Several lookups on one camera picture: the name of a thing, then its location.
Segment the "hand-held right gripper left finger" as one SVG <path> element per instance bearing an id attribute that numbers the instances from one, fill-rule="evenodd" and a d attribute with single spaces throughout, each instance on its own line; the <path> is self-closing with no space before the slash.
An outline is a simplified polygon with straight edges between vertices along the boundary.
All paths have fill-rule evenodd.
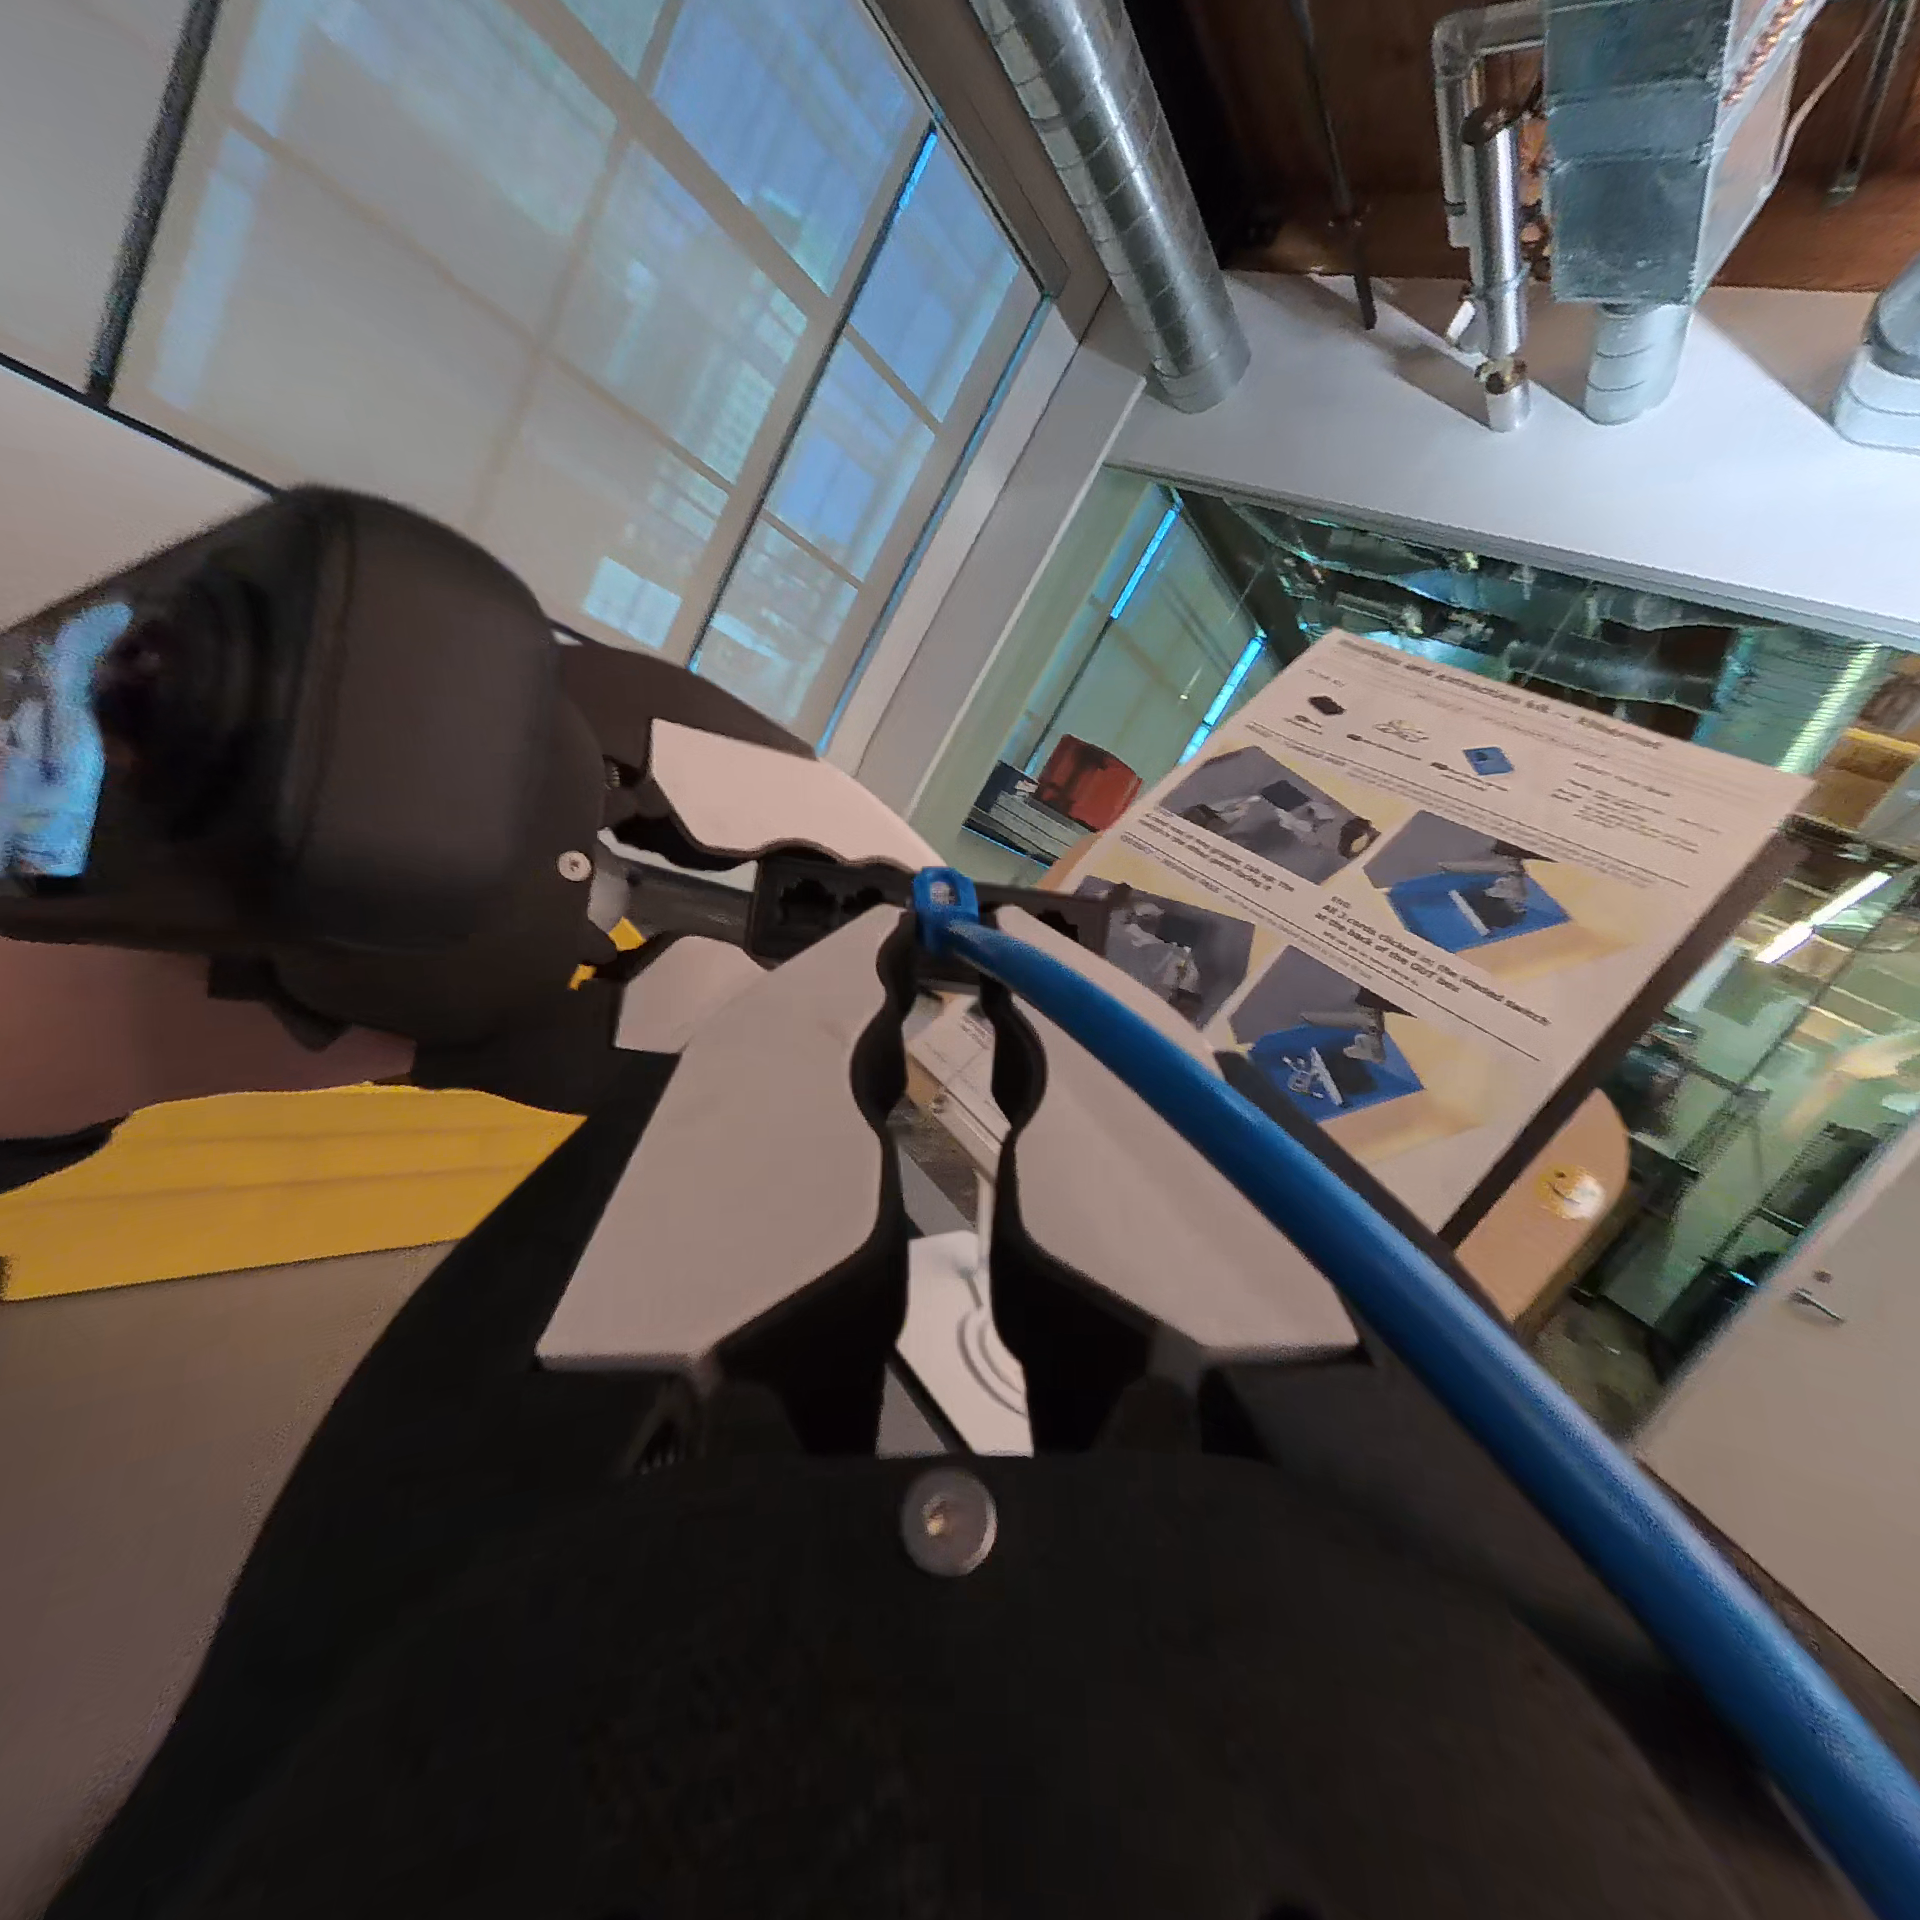
<path id="1" fill-rule="evenodd" d="M 914 928 L 879 904 L 709 1017 L 563 1288 L 549 1368 L 698 1368 L 860 1255 L 898 1199 Z"/>

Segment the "red machine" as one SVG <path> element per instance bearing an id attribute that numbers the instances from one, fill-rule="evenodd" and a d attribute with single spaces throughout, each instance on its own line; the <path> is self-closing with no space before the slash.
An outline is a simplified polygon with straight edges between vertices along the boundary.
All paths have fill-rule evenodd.
<path id="1" fill-rule="evenodd" d="M 1033 801 L 1089 831 L 1107 831 L 1136 801 L 1144 781 L 1115 751 L 1063 734 L 1033 783 Z"/>

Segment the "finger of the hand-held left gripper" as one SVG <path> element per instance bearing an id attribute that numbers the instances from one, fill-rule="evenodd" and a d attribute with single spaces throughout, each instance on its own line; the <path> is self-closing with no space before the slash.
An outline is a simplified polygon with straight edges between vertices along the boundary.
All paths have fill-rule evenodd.
<path id="1" fill-rule="evenodd" d="M 620 984 L 613 1021 L 613 1048 L 623 1053 L 682 1053 L 709 1017 L 777 970 L 698 932 L 651 940 L 632 959 L 636 970 Z"/>
<path id="2" fill-rule="evenodd" d="M 738 876 L 769 855 L 919 872 L 945 860 L 865 783 L 804 751 L 643 716 L 605 736 L 605 890 Z"/>

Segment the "printed instruction poster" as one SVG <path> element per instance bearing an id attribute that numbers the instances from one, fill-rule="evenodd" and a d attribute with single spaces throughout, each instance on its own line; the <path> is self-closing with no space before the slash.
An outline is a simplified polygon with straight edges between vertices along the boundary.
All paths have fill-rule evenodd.
<path id="1" fill-rule="evenodd" d="M 1112 906 L 1112 961 L 1426 1228 L 1489 1199 L 1756 901 L 1811 780 L 1345 631 L 1209 704 L 1085 682 L 961 786 L 955 862 Z M 1128 760 L 1107 831 L 1033 801 Z"/>

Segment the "wooden board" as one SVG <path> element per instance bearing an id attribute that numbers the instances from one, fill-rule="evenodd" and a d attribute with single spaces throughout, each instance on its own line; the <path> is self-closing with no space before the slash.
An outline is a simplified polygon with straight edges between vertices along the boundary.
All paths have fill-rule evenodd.
<path id="1" fill-rule="evenodd" d="M 1539 1330 L 1594 1257 L 1625 1197 L 1628 1164 L 1625 1122 L 1596 1087 L 1485 1206 L 1464 1206 L 1443 1229 L 1516 1336 Z"/>

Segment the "black network switch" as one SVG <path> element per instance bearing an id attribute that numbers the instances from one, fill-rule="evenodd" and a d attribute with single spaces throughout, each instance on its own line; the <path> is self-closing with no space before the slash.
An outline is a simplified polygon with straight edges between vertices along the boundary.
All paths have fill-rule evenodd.
<path id="1" fill-rule="evenodd" d="M 883 862 L 847 864 L 828 855 L 781 849 L 751 862 L 752 884 L 732 884 L 723 876 L 648 864 L 613 855 L 625 898 L 615 922 L 632 922 L 640 937 L 707 937 L 738 945 L 765 969 L 802 953 L 842 926 L 879 904 L 911 914 L 914 882 Z M 992 880 L 975 882 L 984 918 L 1004 910 L 1027 912 L 1067 943 L 1105 957 L 1114 912 L 1105 898 L 1058 896 Z M 930 956 L 917 961 L 917 981 L 928 991 L 977 991 L 978 973 L 961 957 Z"/>

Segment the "person's left forearm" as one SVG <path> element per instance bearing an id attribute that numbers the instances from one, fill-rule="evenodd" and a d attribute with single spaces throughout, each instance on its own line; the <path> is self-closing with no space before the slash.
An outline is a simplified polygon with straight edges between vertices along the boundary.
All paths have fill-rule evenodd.
<path id="1" fill-rule="evenodd" d="M 172 1102 L 410 1076 L 363 1025 L 303 1045 L 256 1000 L 213 998 L 194 956 L 2 942 L 2 1138 L 59 1141 Z"/>

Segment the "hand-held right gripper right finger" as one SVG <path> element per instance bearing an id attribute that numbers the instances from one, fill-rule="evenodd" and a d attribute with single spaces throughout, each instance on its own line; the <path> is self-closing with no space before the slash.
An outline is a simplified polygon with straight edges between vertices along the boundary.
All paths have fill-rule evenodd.
<path id="1" fill-rule="evenodd" d="M 1356 1353 L 1333 1285 L 1139 1092 L 1009 990 L 986 986 L 1004 1114 L 992 1319 L 1023 1361 L 1315 1361 Z"/>

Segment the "square metal duct box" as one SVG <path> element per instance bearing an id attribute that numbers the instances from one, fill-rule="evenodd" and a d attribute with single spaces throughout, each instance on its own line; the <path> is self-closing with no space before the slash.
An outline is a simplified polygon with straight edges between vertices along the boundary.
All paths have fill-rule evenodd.
<path id="1" fill-rule="evenodd" d="M 1779 183 L 1820 2 L 1543 7 L 1551 287 L 1594 311 L 1581 408 L 1673 391 L 1698 300 Z"/>

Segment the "metal pipe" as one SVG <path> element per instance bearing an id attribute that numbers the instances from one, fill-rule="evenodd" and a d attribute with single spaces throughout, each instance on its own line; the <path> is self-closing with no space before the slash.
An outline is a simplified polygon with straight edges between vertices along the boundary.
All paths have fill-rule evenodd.
<path id="1" fill-rule="evenodd" d="M 1530 256 L 1524 248 L 1523 128 L 1530 108 L 1489 89 L 1489 63 L 1546 44 L 1541 5 L 1469 7 L 1431 29 L 1436 114 L 1447 240 L 1469 276 L 1445 326 L 1450 348 L 1474 360 L 1483 420 L 1497 433 L 1530 417 L 1524 366 Z"/>

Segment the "large glass window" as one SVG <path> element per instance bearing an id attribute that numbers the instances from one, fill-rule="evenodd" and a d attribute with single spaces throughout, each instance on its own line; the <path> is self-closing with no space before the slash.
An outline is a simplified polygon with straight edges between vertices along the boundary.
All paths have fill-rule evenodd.
<path id="1" fill-rule="evenodd" d="M 120 397 L 809 743 L 1049 302 L 856 2 L 219 5 Z"/>

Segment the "round metal air duct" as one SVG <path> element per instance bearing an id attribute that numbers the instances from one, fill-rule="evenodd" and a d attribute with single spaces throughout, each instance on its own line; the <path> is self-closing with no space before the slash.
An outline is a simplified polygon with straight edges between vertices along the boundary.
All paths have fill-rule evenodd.
<path id="1" fill-rule="evenodd" d="M 1243 380 L 1251 345 L 1123 2 L 972 2 L 1161 400 L 1187 416 Z"/>

